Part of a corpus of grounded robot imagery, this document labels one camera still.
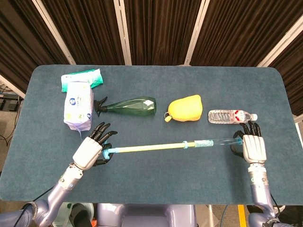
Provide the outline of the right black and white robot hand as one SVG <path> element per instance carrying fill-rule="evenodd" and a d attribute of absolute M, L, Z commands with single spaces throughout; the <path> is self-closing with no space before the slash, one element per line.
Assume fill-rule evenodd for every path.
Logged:
<path fill-rule="evenodd" d="M 234 139 L 242 139 L 242 152 L 238 151 L 235 145 L 230 145 L 232 153 L 239 156 L 249 164 L 260 163 L 264 164 L 267 160 L 265 142 L 261 135 L 260 126 L 257 123 L 248 121 L 240 123 L 244 131 L 238 130 L 234 133 Z"/>

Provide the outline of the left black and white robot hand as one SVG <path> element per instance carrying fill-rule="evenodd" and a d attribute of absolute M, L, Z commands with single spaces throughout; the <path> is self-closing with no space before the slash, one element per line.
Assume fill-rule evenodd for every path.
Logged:
<path fill-rule="evenodd" d="M 112 157 L 112 154 L 104 155 L 103 151 L 112 148 L 107 140 L 117 134 L 117 131 L 104 132 L 110 127 L 110 123 L 100 123 L 91 134 L 80 144 L 73 155 L 73 163 L 82 171 L 89 170 L 93 166 L 104 165 Z"/>

